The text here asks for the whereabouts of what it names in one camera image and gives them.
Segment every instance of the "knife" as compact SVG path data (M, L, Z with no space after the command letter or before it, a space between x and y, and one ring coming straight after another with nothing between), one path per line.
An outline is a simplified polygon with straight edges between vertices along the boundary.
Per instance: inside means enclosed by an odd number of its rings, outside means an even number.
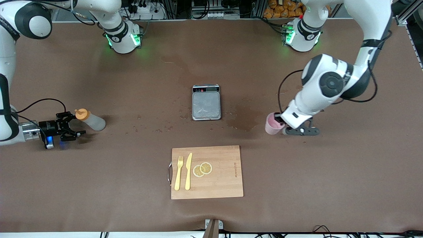
M188 156L186 168L188 170L187 172L187 179L185 180L185 190L189 190L191 188L191 159L192 159L192 153Z

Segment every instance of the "yellow fork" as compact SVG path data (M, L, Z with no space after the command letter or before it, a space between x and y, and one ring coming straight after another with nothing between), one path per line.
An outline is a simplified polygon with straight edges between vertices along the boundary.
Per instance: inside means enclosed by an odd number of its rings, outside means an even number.
M178 173L176 174L175 190L178 191L181 186L181 168L184 165L184 157L179 156L178 158Z

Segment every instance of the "pink cup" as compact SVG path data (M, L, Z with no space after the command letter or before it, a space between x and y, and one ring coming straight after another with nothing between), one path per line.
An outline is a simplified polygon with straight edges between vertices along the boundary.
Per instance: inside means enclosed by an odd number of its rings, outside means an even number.
M285 127L285 124L280 124L275 120L275 114L271 113L267 115L266 125L264 126L265 131L270 135L276 135L280 130Z

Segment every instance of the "brown tabletop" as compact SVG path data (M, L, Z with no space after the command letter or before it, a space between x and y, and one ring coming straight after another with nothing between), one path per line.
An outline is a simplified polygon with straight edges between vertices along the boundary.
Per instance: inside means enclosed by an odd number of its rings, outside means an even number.
M327 21L308 53L283 47L260 21L154 22L128 55L82 24L20 39L12 104L53 97L107 127L85 127L54 150L1 147L0 231L196 230L212 218L236 232L422 230L423 74L406 29L392 31L374 68L377 97L328 107L315 116L315 138L270 136L264 121L278 111L281 79L312 57L355 61L363 34L353 20ZM221 120L191 119L191 87L201 83L221 86ZM299 74L287 80L283 104L300 85ZM61 110L42 102L22 115L41 121ZM221 145L241 146L244 197L171 200L171 149Z

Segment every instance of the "cutting board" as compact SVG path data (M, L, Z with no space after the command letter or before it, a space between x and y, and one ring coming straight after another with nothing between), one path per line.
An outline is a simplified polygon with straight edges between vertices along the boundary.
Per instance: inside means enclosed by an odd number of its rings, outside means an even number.
M191 188L185 190L187 178L186 162L192 153ZM175 179L178 172L178 157L184 157L181 169L181 188L175 191ZM196 165L209 162L213 167L210 174L196 177L192 170ZM241 155L239 146L193 147L172 149L172 199L197 199L244 196L242 187Z

